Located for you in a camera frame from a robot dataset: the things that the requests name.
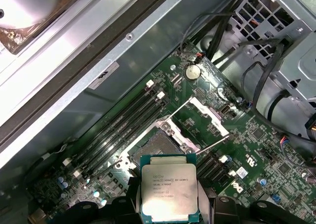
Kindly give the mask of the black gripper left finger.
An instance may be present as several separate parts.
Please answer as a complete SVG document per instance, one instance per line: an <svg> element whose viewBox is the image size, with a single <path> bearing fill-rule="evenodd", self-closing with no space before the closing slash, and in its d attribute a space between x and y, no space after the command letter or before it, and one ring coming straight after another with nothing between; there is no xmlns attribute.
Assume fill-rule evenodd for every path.
<svg viewBox="0 0 316 224"><path fill-rule="evenodd" d="M126 196L115 197L100 208L96 203L82 201L53 218L53 224L140 224L137 204L140 178L131 177Z"/></svg>

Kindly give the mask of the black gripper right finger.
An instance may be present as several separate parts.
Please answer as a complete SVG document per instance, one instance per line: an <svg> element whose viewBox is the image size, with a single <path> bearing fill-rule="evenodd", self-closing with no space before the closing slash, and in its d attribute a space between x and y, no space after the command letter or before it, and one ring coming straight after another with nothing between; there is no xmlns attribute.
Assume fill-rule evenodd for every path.
<svg viewBox="0 0 316 224"><path fill-rule="evenodd" d="M206 181L198 181L198 208L205 224L305 224L306 221L264 200L243 207L233 198L217 196Z"/></svg>

